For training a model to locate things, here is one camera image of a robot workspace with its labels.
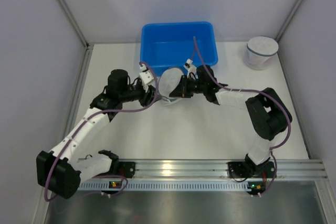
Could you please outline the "white mesh laundry bag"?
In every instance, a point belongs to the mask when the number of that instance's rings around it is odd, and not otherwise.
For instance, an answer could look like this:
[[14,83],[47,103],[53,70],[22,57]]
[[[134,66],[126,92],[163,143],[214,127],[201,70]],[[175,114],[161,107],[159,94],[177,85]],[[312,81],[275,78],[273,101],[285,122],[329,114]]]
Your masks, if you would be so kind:
[[170,97],[170,93],[178,86],[182,75],[183,71],[176,67],[169,68],[161,74],[158,82],[158,91],[163,105],[172,105],[182,99]]
[[247,42],[246,50],[244,59],[246,65],[255,70],[264,70],[278,53],[279,45],[273,38],[256,36]]

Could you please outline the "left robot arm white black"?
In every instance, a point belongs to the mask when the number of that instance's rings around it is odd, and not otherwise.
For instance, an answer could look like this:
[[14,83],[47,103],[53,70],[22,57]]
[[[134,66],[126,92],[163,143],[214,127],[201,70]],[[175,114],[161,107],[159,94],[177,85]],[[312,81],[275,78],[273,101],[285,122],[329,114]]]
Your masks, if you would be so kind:
[[101,150],[81,160],[82,151],[96,135],[119,113],[131,113],[123,104],[138,101],[141,112],[158,100],[158,81],[154,71],[144,62],[134,82],[123,69],[112,70],[107,85],[90,103],[89,108],[71,132],[49,152],[41,151],[36,158],[37,182],[44,188],[45,201],[51,201],[49,192],[64,199],[72,197],[79,186],[102,175],[120,177],[118,155]]

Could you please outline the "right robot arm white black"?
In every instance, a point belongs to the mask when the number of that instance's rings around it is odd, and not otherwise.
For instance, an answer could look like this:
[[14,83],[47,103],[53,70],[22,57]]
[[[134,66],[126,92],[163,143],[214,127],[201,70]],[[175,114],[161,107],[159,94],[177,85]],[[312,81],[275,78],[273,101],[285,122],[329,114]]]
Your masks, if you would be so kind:
[[168,91],[169,98],[186,99],[202,94],[215,105],[231,105],[247,111],[256,137],[242,162],[229,164],[231,178],[252,178],[266,170],[273,151],[291,135],[292,115],[273,88],[230,89],[217,81],[209,65],[189,70]]

